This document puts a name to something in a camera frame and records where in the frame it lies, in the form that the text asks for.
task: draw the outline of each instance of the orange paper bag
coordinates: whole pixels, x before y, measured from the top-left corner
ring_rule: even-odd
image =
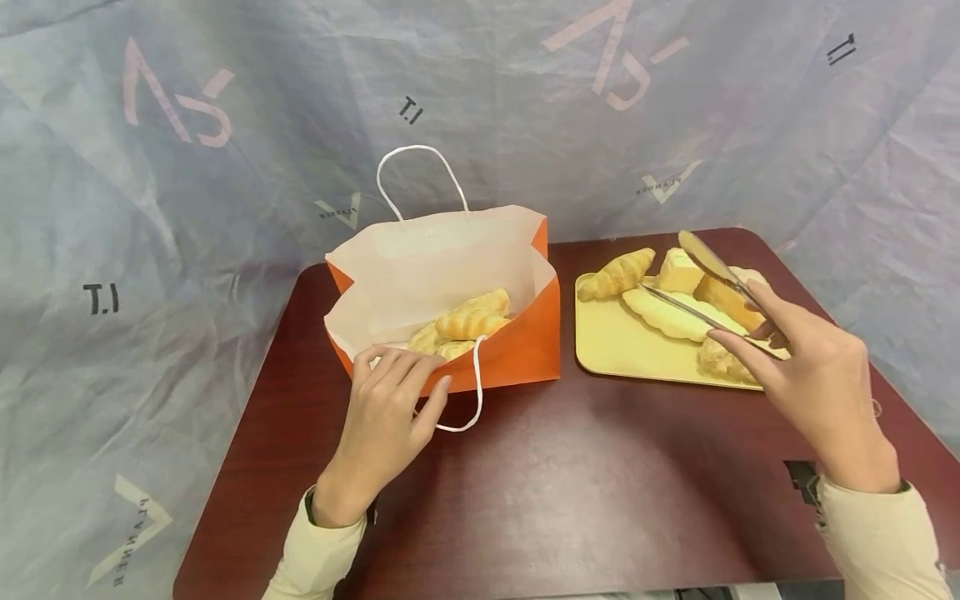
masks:
[[[380,168],[408,149],[440,157],[460,191],[463,212],[400,216],[380,185]],[[447,374],[453,377],[451,392],[478,394],[482,388],[559,378],[560,284],[546,259],[546,217],[515,205],[470,211],[446,160],[428,146],[390,152],[376,176],[399,221],[371,225],[326,255],[341,297],[324,322],[347,371],[358,352],[375,345],[406,348],[425,324],[502,287],[510,294],[512,320],[474,352],[437,369],[423,393]]]

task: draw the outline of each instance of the hand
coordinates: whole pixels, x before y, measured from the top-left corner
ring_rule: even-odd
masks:
[[[743,338],[714,329],[709,336],[732,352],[770,400],[817,451],[834,483],[861,492],[900,488],[897,453],[874,415],[867,347],[856,336],[782,300],[755,281],[750,291],[769,322],[751,337],[771,338],[792,358],[777,361]]]
[[[380,358],[374,369],[370,362]],[[313,515],[326,528],[360,520],[380,491],[407,468],[433,437],[446,406],[450,377],[433,387],[414,417],[427,377],[441,356],[373,347],[353,361],[353,386],[340,445],[317,480]]]

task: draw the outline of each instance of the sleeve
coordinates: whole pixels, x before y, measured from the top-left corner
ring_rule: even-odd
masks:
[[[845,579],[847,600],[949,600],[933,524],[913,486],[854,492],[821,477],[818,529]]]
[[[333,588],[347,576],[357,547],[367,529],[364,516],[344,529],[324,529],[311,524],[308,514],[313,488],[300,500],[283,544],[283,558],[263,600],[329,600]]]

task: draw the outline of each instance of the wooden table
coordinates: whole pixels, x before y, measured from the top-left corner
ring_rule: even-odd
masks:
[[[731,264],[824,312],[754,234],[703,232]],[[466,433],[438,433],[381,495],[338,597],[520,598],[824,579],[836,572],[783,461],[812,460],[765,396],[597,377],[574,356],[578,274],[675,235],[556,244],[559,381],[486,391]],[[333,454],[349,379],[323,316],[325,265],[303,272],[174,585],[177,600],[258,599],[303,491]],[[880,421],[924,493],[943,560],[960,566],[960,464],[874,372]],[[450,398],[462,424],[474,395]]]

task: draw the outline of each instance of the bag handle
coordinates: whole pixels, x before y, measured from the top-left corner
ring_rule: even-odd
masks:
[[[380,182],[380,171],[383,169],[383,163],[387,161],[391,156],[400,154],[407,150],[429,150],[433,154],[440,157],[440,160],[444,162],[444,167],[446,167],[446,172],[450,174],[450,178],[453,180],[453,184],[457,186],[457,192],[460,193],[460,200],[464,202],[464,212],[469,213],[470,207],[467,206],[467,197],[464,196],[464,188],[460,187],[460,182],[457,181],[457,176],[453,175],[453,169],[450,168],[450,163],[446,161],[444,155],[440,154],[440,151],[434,148],[433,146],[423,146],[422,144],[415,144],[413,146],[400,146],[399,148],[393,149],[388,152],[383,158],[380,158],[380,164],[376,165],[376,187],[380,190],[380,194],[383,196],[383,199],[387,201],[387,205],[396,215],[396,218],[399,221],[403,221],[403,215],[400,214],[400,211],[396,209],[396,204],[390,200],[390,197],[387,196],[387,192],[383,189],[383,184]]]
[[[480,343],[487,339],[486,335],[481,335],[477,338],[477,343],[473,346],[473,377],[477,382],[477,410],[473,413],[473,417],[467,421],[467,424],[463,427],[447,427],[446,425],[437,424],[437,429],[442,431],[449,431],[450,433],[460,433],[461,431],[467,431],[473,425],[477,424],[480,420],[480,413],[483,412],[483,384],[480,382]]]

